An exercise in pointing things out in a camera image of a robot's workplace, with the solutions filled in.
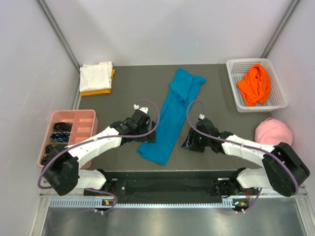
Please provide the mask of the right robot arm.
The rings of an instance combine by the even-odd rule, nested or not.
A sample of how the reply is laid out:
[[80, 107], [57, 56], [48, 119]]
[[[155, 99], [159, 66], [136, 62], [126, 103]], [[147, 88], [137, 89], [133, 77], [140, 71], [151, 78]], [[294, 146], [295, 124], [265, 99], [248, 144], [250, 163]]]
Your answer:
[[309, 169], [289, 144], [259, 144], [231, 132], [219, 132], [207, 118], [199, 119], [196, 126], [190, 128], [182, 146], [200, 153], [210, 147], [215, 153], [240, 157], [259, 165], [258, 169], [240, 168], [234, 172], [229, 187], [237, 195], [257, 187], [273, 189], [290, 197], [297, 194], [299, 186], [310, 176]]

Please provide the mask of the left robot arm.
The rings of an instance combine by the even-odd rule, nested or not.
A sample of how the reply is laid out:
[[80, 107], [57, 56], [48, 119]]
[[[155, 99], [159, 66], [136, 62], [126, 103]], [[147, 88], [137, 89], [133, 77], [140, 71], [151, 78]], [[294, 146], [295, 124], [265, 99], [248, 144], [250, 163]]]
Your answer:
[[112, 184], [103, 170], [83, 170], [82, 167], [102, 153], [126, 143], [154, 143], [156, 123], [151, 121], [147, 107], [136, 109], [124, 121], [117, 121], [102, 132], [67, 147], [52, 149], [42, 170], [43, 177], [59, 196], [74, 189], [95, 189], [106, 195]]

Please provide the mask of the blue t shirt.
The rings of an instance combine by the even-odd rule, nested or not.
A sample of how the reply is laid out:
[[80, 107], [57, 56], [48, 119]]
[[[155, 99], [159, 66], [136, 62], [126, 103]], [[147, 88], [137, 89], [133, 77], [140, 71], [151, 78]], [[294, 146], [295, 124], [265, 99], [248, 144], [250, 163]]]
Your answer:
[[156, 129], [156, 141], [143, 143], [137, 150], [141, 157], [160, 165], [166, 165], [180, 135], [188, 105], [197, 98], [203, 77], [194, 76], [178, 68], [162, 106], [160, 121]]

